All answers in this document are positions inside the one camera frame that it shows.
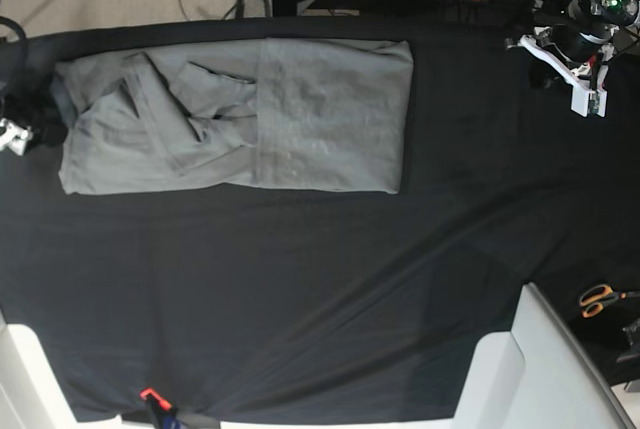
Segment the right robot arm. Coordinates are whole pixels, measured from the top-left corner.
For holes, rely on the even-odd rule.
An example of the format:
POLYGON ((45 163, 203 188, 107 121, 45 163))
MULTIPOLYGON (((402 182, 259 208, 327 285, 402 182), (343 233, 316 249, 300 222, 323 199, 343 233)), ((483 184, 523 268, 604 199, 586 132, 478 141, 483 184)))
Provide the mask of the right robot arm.
POLYGON ((22 26, 6 17, 1 28, 1 149, 23 156, 38 147, 62 145, 68 128, 43 84, 28 81, 29 40, 22 26))

